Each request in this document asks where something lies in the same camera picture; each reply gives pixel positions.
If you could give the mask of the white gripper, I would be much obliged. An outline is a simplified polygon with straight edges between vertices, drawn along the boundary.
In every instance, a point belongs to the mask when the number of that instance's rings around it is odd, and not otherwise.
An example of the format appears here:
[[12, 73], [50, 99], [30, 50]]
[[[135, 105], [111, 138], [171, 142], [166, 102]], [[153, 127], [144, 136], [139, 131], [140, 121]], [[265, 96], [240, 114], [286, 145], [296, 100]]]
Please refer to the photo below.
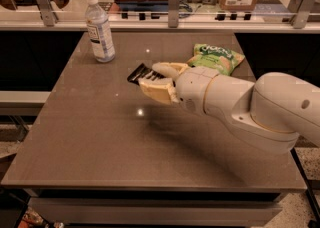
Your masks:
[[[186, 63], [172, 62], [155, 63], [152, 69], [166, 78], [139, 79], [140, 89], [146, 96], [166, 105], [179, 102], [182, 109], [193, 114], [204, 113], [206, 91], [219, 75], [217, 70], [203, 66], [189, 69]], [[175, 87], [171, 78], [176, 80]]]

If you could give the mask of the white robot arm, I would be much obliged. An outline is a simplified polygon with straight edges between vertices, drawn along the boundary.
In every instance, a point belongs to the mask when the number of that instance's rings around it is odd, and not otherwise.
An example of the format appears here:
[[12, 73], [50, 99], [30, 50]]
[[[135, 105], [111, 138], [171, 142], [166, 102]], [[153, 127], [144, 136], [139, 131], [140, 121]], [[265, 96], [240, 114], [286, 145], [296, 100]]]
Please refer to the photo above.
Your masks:
[[157, 102], [220, 120], [258, 149], [286, 153], [300, 136], [320, 146], [320, 88], [292, 75], [250, 82], [205, 66], [156, 63], [136, 83]]

